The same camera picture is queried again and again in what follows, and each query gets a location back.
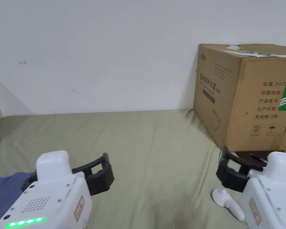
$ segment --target blue jeans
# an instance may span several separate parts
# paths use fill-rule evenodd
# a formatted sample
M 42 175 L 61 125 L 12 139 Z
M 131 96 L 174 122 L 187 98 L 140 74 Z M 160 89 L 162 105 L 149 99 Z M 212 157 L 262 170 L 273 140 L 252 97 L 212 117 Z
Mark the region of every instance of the blue jeans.
M 21 186 L 31 173 L 15 173 L 0 177 L 0 219 L 22 194 Z

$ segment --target bed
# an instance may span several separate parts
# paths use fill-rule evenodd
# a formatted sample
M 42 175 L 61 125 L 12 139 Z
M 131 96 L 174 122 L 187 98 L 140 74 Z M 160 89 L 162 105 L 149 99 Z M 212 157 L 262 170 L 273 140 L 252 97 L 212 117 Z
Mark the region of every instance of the bed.
M 108 153 L 115 181 L 92 197 L 88 229 L 246 228 L 210 193 L 220 150 L 193 111 L 11 116 L 0 119 L 0 176 L 32 172 L 46 152 L 72 167 Z M 229 191 L 239 202 L 240 193 Z

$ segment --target cardboard box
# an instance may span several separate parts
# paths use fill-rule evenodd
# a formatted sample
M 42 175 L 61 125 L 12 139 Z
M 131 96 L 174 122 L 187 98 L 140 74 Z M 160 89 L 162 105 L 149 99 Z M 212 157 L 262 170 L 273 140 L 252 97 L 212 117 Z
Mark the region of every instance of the cardboard box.
M 201 44 L 194 110 L 220 148 L 286 151 L 286 47 Z

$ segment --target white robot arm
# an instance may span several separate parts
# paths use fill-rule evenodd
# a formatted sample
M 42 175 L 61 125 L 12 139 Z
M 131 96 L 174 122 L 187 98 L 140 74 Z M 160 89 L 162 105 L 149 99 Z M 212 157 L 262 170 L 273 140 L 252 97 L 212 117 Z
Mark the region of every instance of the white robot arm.
M 233 160 L 237 172 L 228 167 Z M 265 167 L 250 165 L 224 147 L 216 173 L 222 185 L 239 192 L 249 229 L 286 228 L 286 153 L 272 152 Z
M 91 168 L 103 169 L 92 174 Z M 108 155 L 71 169 L 66 151 L 42 154 L 36 174 L 0 219 L 0 229 L 85 229 L 92 208 L 91 195 L 107 191 L 114 181 Z

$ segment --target green led light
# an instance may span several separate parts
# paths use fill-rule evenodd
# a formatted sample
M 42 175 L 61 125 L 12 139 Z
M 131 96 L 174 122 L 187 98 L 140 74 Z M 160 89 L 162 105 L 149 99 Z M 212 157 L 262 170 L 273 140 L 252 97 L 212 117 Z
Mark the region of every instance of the green led light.
M 22 227 L 27 224 L 34 224 L 34 223 L 39 223 L 46 220 L 46 218 L 35 218 L 35 219 L 28 219 L 28 220 L 21 220 L 18 222 L 11 222 L 6 225 L 7 228 L 16 228 L 16 227 Z

